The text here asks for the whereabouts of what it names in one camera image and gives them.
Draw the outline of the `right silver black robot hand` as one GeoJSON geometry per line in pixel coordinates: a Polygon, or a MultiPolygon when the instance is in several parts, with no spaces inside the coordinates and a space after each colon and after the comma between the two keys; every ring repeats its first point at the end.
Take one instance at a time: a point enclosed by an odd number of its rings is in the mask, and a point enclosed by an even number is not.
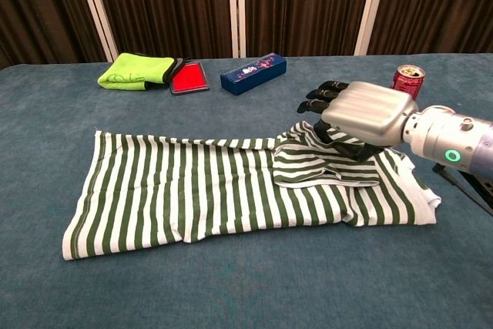
{"type": "Polygon", "coordinates": [[[310,91],[297,108],[298,113],[319,113],[314,125],[318,138],[358,162],[401,144],[405,123],[417,111],[417,103],[406,92],[369,82],[333,80],[310,91]],[[336,144],[329,137],[329,129],[353,136],[363,144],[336,144]]]}

